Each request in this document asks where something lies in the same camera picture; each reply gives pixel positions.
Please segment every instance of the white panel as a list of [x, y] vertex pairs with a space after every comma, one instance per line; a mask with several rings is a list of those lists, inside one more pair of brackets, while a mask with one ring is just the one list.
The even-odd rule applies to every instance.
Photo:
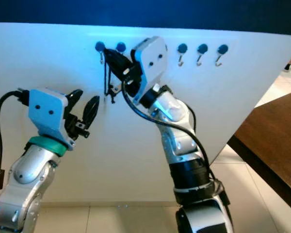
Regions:
[[[73, 111], [103, 95], [103, 65], [95, 43], [120, 41], [128, 50], [146, 37], [162, 36], [169, 67], [162, 79], [196, 112], [197, 134], [212, 161], [291, 58], [291, 36], [188, 29], [152, 29], [0, 23], [0, 96], [17, 87], [50, 87], [63, 93], [84, 90]], [[188, 45], [178, 67], [177, 46]], [[209, 51], [196, 66], [197, 47]], [[229, 51], [216, 67], [216, 50]], [[173, 183], [158, 129], [136, 116], [121, 95], [101, 99], [88, 139], [77, 140], [62, 158], [45, 201], [170, 201]], [[8, 100], [1, 114], [5, 168], [23, 152], [35, 127], [26, 107]]]

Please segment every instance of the tiled floor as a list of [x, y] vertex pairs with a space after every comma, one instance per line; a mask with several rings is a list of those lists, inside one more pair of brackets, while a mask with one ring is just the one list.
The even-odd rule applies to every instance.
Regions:
[[[258, 105], [291, 92], [282, 73]], [[230, 198], [235, 233], [291, 233], [291, 208], [229, 146], [211, 165]], [[35, 233], [176, 233], [178, 207], [43, 208]]]

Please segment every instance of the wooden table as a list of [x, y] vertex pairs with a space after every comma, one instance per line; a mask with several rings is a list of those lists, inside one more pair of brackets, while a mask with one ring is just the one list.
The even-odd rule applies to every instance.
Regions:
[[291, 207], [291, 93], [255, 108], [228, 144]]

